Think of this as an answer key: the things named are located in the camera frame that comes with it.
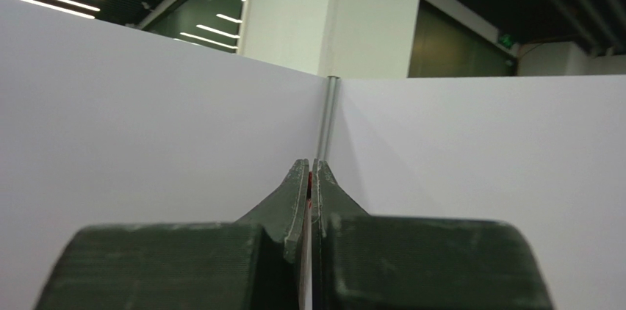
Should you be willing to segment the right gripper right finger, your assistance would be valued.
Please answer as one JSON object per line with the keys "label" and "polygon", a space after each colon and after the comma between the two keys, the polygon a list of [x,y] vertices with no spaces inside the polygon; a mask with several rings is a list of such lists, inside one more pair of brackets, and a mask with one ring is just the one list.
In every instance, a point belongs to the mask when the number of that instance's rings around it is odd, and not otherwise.
{"label": "right gripper right finger", "polygon": [[496,220],[366,212],[315,160],[314,309],[552,309],[532,248]]}

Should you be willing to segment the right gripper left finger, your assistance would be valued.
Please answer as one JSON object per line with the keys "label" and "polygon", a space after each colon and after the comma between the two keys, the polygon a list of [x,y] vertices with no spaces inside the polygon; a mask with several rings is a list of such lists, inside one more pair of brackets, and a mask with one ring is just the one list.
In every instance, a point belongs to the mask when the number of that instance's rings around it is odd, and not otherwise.
{"label": "right gripper left finger", "polygon": [[234,222],[77,231],[37,309],[300,309],[309,162]]}

